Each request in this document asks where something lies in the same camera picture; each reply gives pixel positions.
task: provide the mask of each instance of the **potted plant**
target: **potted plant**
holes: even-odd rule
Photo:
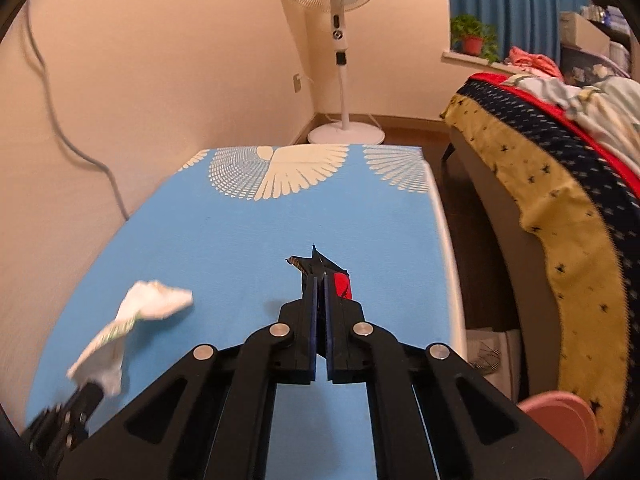
[[[471,14],[460,14],[451,19],[451,43],[457,42],[462,44],[463,54],[483,57],[489,62],[500,60],[495,27]]]

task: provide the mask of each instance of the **electrical socket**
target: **electrical socket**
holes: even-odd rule
[[[300,74],[293,75],[293,90],[296,94],[302,90],[302,81],[300,80]]]

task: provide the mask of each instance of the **ironing board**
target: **ironing board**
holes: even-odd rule
[[[204,150],[151,196],[79,283],[36,372],[27,420],[65,400],[65,377],[137,280],[193,291],[194,305],[129,334],[122,393],[89,421],[94,432],[200,343],[242,343],[300,298],[285,258],[312,245],[346,268],[367,320],[405,343],[449,344],[465,356],[449,232],[420,148],[300,145]],[[364,384],[333,385],[318,357],[311,386],[281,385],[267,478],[376,478]]]

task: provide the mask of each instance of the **black cable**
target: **black cable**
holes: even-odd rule
[[[24,4],[24,12],[26,17],[26,25],[27,25],[27,35],[29,37],[29,43],[31,43],[31,48],[33,49],[33,53],[38,58],[40,62],[40,66],[42,67],[42,72],[38,72],[40,79],[42,79],[42,84],[44,86],[44,95],[45,101],[47,105],[47,112],[49,113],[49,120],[51,121],[51,126],[53,127],[54,133],[58,136],[60,140],[64,143],[66,147],[68,147],[72,152],[74,152],[80,158],[83,158],[90,164],[93,164],[96,168],[101,170],[109,179],[111,183],[111,189],[113,189],[113,195],[118,203],[118,208],[120,208],[120,212],[122,213],[125,221],[129,220],[129,213],[127,213],[127,209],[124,207],[124,202],[122,200],[122,195],[120,194],[120,189],[118,188],[118,184],[116,183],[116,177],[113,172],[109,169],[109,167],[100,162],[99,160],[93,158],[92,156],[87,155],[84,152],[81,152],[78,148],[76,148],[73,143],[66,138],[66,135],[62,131],[62,127],[60,127],[60,123],[58,122],[58,118],[56,117],[56,111],[53,107],[53,100],[51,98],[51,84],[49,80],[49,71],[47,69],[47,64],[40,53],[40,49],[36,44],[36,40],[33,37],[33,30],[31,29],[31,12],[30,12],[30,1],[27,0]]]

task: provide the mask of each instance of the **red label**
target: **red label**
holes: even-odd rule
[[[346,274],[336,272],[334,274],[335,293],[341,298],[351,300],[351,282]]]

